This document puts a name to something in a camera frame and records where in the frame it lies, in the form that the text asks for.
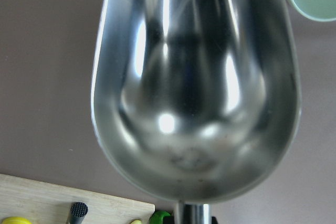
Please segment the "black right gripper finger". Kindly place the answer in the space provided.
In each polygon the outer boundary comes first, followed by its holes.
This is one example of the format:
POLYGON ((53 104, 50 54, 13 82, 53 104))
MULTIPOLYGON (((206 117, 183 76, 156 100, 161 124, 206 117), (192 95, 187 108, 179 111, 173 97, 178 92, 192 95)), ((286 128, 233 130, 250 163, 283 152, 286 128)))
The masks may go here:
POLYGON ((216 217, 212 216, 212 218, 211 218, 211 224, 217 224, 216 217))

